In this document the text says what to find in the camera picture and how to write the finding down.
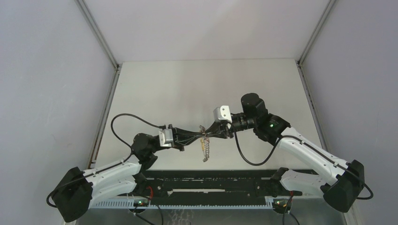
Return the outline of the keyring bunch with coloured tags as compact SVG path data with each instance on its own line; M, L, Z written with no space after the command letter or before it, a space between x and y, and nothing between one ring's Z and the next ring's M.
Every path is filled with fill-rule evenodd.
M200 125L199 126L201 133L203 134L203 136L200 138L200 143L201 143L201 147L202 147L202 151L203 151L203 162L207 162L210 158L210 141L209 141L209 137L206 133L206 129L204 126Z

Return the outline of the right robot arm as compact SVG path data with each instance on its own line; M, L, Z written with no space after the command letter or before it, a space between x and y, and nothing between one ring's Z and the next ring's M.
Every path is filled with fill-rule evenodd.
M237 132L253 130L262 141L290 153L315 174L299 173L281 167L273 176L272 191L284 195L299 191L322 197L337 211L347 213L365 188L364 165L358 160L348 162L334 156L306 139L289 122L268 112L265 102L256 93L241 97L243 111L233 114L227 105L214 110L214 123L205 130L208 137L237 138Z

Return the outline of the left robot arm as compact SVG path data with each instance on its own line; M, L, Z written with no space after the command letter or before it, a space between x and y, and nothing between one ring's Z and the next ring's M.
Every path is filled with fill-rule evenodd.
M69 169L46 202L60 212L65 222L72 222L108 198L131 192L142 195L147 188L142 172L155 163L157 151L169 148L183 151L205 134L204 128L192 132L176 127L164 128L156 136L139 133L133 138L127 157L99 168Z

